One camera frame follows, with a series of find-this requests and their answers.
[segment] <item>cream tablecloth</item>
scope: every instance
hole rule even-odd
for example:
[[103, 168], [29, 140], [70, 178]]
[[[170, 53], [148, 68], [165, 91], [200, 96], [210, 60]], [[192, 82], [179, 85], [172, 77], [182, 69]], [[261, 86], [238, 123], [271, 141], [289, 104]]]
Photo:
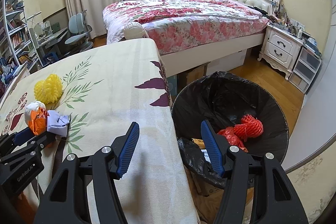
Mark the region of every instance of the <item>cream tablecloth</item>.
[[[35, 100], [34, 85], [51, 73], [62, 78], [64, 93], [48, 109], [72, 117], [68, 138], [42, 151], [45, 169], [24, 191], [34, 208], [61, 159], [72, 152], [78, 157], [94, 154], [135, 121], [140, 138], [128, 172], [116, 181], [128, 222], [198, 223], [160, 63], [153, 40], [135, 39], [68, 57], [18, 83], [0, 110], [2, 134], [26, 127], [21, 114]], [[93, 182], [88, 185], [88, 201], [92, 223], [99, 223]]]

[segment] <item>trash can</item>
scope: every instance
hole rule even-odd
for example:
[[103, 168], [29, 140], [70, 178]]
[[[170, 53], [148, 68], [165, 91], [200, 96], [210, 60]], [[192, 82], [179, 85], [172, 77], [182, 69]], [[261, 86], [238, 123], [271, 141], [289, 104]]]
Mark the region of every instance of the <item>trash can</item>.
[[249, 80], [229, 72], [215, 72], [186, 86], [172, 107], [178, 145], [184, 165], [206, 182], [224, 189], [226, 179], [217, 175], [192, 138], [201, 139], [201, 122], [209, 120], [218, 133], [226, 127], [241, 123], [251, 114], [263, 124], [264, 132], [244, 142], [252, 155], [271, 152], [282, 162], [289, 141], [286, 118], [273, 96]]

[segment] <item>silver screw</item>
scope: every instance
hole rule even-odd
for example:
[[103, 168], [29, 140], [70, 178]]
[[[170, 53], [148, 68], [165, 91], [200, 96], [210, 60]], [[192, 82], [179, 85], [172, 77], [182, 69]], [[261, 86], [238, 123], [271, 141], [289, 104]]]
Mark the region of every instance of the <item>silver screw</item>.
[[230, 151], [234, 152], [234, 153], [237, 153], [239, 151], [239, 148], [237, 146], [233, 145], [233, 146], [230, 147]]
[[105, 154], [110, 153], [111, 152], [111, 148], [109, 146], [105, 146], [101, 149], [101, 151]]
[[75, 154], [69, 154], [68, 156], [67, 156], [67, 160], [74, 160], [75, 159]]
[[265, 156], [266, 156], [266, 158], [268, 158], [270, 160], [274, 159], [274, 155], [272, 153], [266, 153]]

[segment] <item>white bottle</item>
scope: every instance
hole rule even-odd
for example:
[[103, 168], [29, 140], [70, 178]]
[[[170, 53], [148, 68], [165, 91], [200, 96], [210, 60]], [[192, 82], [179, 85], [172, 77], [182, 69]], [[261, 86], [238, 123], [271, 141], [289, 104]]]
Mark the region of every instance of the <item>white bottle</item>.
[[302, 33], [303, 33], [302, 28], [300, 28], [300, 30], [299, 30], [299, 32], [298, 32], [298, 34], [297, 34], [297, 38], [300, 38], [300, 39], [301, 39], [301, 37], [302, 37]]

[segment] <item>black drawer handle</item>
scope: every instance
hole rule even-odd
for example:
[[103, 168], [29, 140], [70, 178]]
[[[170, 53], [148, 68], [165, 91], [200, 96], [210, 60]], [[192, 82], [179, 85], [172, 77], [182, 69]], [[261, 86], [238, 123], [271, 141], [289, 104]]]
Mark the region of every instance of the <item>black drawer handle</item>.
[[274, 52], [276, 55], [282, 56], [282, 54], [277, 54], [277, 50], [274, 50]]
[[283, 47], [285, 48], [286, 45], [282, 41], [278, 41], [278, 44], [282, 43]]

